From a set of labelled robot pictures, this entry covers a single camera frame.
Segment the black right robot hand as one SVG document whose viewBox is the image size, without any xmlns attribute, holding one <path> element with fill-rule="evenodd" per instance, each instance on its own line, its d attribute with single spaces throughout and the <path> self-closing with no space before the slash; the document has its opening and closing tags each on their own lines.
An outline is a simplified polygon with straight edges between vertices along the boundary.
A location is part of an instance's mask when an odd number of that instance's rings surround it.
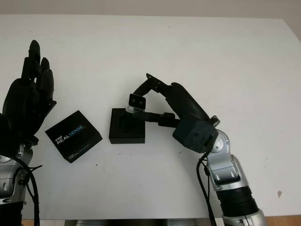
<svg viewBox="0 0 301 226">
<path fill-rule="evenodd" d="M 167 85 L 149 73 L 146 74 L 146 77 L 147 80 L 134 93 L 130 94 L 129 97 L 126 112 L 134 118 L 147 122 L 156 122 L 159 126 L 171 128 L 176 128 L 180 119 L 189 114 L 203 121 L 210 119 L 207 113 L 181 84 L 173 82 Z M 146 112 L 146 99 L 144 95 L 151 90 L 162 94 L 174 113 L 158 114 Z"/>
</svg>

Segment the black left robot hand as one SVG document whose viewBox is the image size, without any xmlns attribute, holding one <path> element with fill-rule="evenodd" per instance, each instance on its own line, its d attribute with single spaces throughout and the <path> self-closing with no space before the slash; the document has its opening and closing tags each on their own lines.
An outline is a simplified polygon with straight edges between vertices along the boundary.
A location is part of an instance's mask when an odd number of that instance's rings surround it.
<svg viewBox="0 0 301 226">
<path fill-rule="evenodd" d="M 54 77 L 47 58 L 40 56 L 40 45 L 32 40 L 24 59 L 22 75 L 9 87 L 3 115 L 18 143 L 37 145 L 35 134 L 56 105 Z"/>
</svg>

